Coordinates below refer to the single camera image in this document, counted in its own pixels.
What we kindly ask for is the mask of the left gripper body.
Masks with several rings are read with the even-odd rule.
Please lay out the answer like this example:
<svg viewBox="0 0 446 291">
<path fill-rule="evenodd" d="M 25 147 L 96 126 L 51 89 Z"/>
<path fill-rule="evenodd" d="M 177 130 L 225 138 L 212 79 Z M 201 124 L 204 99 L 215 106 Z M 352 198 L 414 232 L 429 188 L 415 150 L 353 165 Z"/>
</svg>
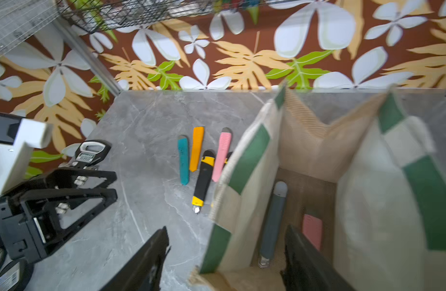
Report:
<svg viewBox="0 0 446 291">
<path fill-rule="evenodd" d="M 0 196 L 0 246 L 11 259 L 38 263 L 48 257 L 46 189 L 6 192 Z"/>
</svg>

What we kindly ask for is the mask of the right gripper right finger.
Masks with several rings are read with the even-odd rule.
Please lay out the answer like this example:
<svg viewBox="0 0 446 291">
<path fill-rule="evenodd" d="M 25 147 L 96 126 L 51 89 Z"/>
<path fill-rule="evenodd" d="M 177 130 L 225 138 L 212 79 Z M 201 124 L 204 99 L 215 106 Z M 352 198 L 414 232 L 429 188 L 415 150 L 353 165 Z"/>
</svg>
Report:
<svg viewBox="0 0 446 291">
<path fill-rule="evenodd" d="M 320 251 L 297 228 L 285 234 L 286 268 L 281 271 L 288 291 L 352 291 Z"/>
</svg>

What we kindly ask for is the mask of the green burlap christmas pouch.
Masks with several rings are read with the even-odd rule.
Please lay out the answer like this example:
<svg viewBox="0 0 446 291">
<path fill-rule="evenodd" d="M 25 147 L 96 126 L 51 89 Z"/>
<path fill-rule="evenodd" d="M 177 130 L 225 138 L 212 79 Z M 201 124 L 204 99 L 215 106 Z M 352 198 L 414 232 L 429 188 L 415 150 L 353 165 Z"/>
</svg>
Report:
<svg viewBox="0 0 446 291">
<path fill-rule="evenodd" d="M 259 248 L 275 183 L 288 192 L 275 254 Z M 353 291 L 446 291 L 446 94 L 298 94 L 282 87 L 217 182 L 212 231 L 191 285 L 287 291 L 288 226 L 322 220 L 319 250 Z"/>
</svg>

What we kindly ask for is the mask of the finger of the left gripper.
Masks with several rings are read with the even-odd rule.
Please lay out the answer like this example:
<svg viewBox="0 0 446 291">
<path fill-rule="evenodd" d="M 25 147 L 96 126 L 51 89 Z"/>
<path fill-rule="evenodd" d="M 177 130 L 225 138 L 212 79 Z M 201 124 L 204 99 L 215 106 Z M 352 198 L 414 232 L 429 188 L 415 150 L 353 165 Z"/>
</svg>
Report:
<svg viewBox="0 0 446 291">
<path fill-rule="evenodd" d="M 102 211 L 116 202 L 114 189 L 44 189 L 26 193 L 27 226 L 39 262 L 53 255 Z"/>
<path fill-rule="evenodd" d="M 77 177 L 99 178 L 102 183 L 96 187 L 81 189 L 75 184 Z M 111 171 L 57 168 L 48 174 L 25 182 L 25 191 L 19 201 L 20 203 L 29 201 L 64 202 L 101 198 L 106 204 L 111 204 L 117 200 L 118 196 L 115 189 L 108 187 L 116 180 L 116 173 Z"/>
</svg>

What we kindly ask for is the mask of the grey art knife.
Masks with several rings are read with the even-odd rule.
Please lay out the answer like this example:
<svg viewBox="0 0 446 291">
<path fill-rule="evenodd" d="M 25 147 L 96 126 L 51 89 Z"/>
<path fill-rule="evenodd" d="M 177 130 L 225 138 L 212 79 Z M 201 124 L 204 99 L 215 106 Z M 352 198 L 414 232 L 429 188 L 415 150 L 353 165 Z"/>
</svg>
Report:
<svg viewBox="0 0 446 291">
<path fill-rule="evenodd" d="M 259 248 L 258 266 L 268 268 L 275 254 L 276 242 L 281 227 L 288 187 L 283 181 L 275 183 L 265 218 L 261 245 Z"/>
</svg>

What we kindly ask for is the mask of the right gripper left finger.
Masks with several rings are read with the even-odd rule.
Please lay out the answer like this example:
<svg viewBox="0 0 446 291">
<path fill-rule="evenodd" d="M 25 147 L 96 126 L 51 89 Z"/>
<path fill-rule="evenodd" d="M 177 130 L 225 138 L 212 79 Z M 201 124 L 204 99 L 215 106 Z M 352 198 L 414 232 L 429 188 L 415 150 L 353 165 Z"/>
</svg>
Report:
<svg viewBox="0 0 446 291">
<path fill-rule="evenodd" d="M 167 228 L 157 230 L 101 291 L 158 291 L 169 253 Z"/>
</svg>

